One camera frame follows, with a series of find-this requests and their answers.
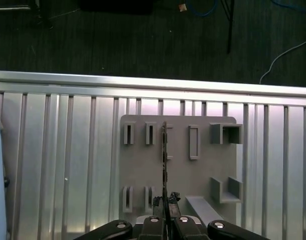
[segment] slot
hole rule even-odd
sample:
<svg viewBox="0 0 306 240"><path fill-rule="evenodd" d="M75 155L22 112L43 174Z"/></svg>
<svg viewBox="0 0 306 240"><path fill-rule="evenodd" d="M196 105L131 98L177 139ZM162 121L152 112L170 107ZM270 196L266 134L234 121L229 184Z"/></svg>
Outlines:
<svg viewBox="0 0 306 240"><path fill-rule="evenodd" d="M124 144L132 145L134 144L134 122L126 122L124 124Z"/></svg>
<svg viewBox="0 0 306 240"><path fill-rule="evenodd" d="M200 158L200 133L198 125L189 126L189 159Z"/></svg>

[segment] gray block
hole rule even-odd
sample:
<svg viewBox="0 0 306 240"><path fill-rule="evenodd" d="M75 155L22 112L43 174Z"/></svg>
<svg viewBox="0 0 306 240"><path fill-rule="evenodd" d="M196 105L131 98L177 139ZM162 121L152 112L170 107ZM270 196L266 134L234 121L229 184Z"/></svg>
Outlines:
<svg viewBox="0 0 306 240"><path fill-rule="evenodd" d="M241 144L242 124L211 124L212 144Z"/></svg>
<svg viewBox="0 0 306 240"><path fill-rule="evenodd" d="M125 138L121 137L119 218L134 224L138 216L150 212L148 187L154 189L152 197L162 196L161 127L164 121L167 122L168 140L167 188L169 194L171 192L181 194L182 200L178 203L181 214L196 216L185 196L201 196L226 221L234 223L236 206L220 204L220 201L212 197L211 178L221 181L223 190L228 188L228 177L236 177L236 145L212 144L211 124L236 126L236 120L232 117L216 116L124 115L121 117L121 134L126 132L131 136L133 133L133 144L129 137L126 138L128 144L124 144ZM126 208L132 206L132 211L129 209L126 212L123 210L125 186L133 187L132 205L128 204L129 207ZM222 192L220 199L226 192L226 190Z"/></svg>
<svg viewBox="0 0 306 240"><path fill-rule="evenodd" d="M211 196L220 204L241 203L243 183L229 177L227 190L224 190L224 184L215 178L211 178Z"/></svg>
<svg viewBox="0 0 306 240"><path fill-rule="evenodd" d="M223 220L202 196L186 196L186 199L205 226L211 221Z"/></svg>

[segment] rectangular holder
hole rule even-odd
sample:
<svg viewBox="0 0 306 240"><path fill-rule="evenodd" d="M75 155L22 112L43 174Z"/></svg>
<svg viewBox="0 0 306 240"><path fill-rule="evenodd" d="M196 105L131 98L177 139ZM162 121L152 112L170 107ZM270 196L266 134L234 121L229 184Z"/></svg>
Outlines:
<svg viewBox="0 0 306 240"><path fill-rule="evenodd" d="M146 145L156 144L156 123L146 123Z"/></svg>
<svg viewBox="0 0 306 240"><path fill-rule="evenodd" d="M145 187L145 212L153 213L153 198L154 198L154 187Z"/></svg>
<svg viewBox="0 0 306 240"><path fill-rule="evenodd" d="M170 136L172 136L173 133L173 125L168 124L167 125L167 160L173 159L173 153L171 150L171 145L173 144L172 141L170 141Z"/></svg>
<svg viewBox="0 0 306 240"><path fill-rule="evenodd" d="M211 123L212 144L242 144L242 124Z"/></svg>
<svg viewBox="0 0 306 240"><path fill-rule="evenodd" d="M133 212L133 187L125 186L123 188L123 213Z"/></svg>
<svg viewBox="0 0 306 240"><path fill-rule="evenodd" d="M134 144L134 130L135 130L134 122L124 123L124 144L125 145Z"/></svg>
<svg viewBox="0 0 306 240"><path fill-rule="evenodd" d="M189 126L189 159L198 160L200 158L201 137L198 125Z"/></svg>

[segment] screw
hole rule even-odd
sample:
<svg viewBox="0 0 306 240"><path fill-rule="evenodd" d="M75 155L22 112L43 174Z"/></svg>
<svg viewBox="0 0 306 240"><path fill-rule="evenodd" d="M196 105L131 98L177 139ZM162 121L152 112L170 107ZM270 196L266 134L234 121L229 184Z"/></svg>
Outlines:
<svg viewBox="0 0 306 240"><path fill-rule="evenodd" d="M183 217L180 218L180 221L183 222L183 223L186 223L186 222L188 222L188 218L183 216Z"/></svg>
<svg viewBox="0 0 306 240"><path fill-rule="evenodd" d="M223 227L224 227L224 224L222 224L222 223L219 223L219 222L217 222L217 223L214 223L214 225L219 229L222 229Z"/></svg>
<svg viewBox="0 0 306 240"><path fill-rule="evenodd" d="M119 223L119 224L117 225L117 227L120 228L120 229L122 229L122 228L126 227L126 225L123 224L123 223L121 222L121 223Z"/></svg>
<svg viewBox="0 0 306 240"><path fill-rule="evenodd" d="M152 217L152 218L151 218L151 222L153 222L153 223L157 223L157 222L158 222L158 218L156 218L156 217Z"/></svg>

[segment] bracket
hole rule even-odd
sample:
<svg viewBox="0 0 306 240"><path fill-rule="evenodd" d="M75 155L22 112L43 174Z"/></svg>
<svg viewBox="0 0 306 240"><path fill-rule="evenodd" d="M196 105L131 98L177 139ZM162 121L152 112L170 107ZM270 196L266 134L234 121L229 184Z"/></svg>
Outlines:
<svg viewBox="0 0 306 240"><path fill-rule="evenodd" d="M211 197L220 204L242 202L243 183L228 177L227 191L223 190L223 182L211 177Z"/></svg>
<svg viewBox="0 0 306 240"><path fill-rule="evenodd" d="M125 186L123 188L123 213L133 212L133 187Z"/></svg>
<svg viewBox="0 0 306 240"><path fill-rule="evenodd" d="M242 124L212 123L212 144L242 144Z"/></svg>
<svg viewBox="0 0 306 240"><path fill-rule="evenodd" d="M154 198L154 187L145 187L145 212L153 213L153 198Z"/></svg>

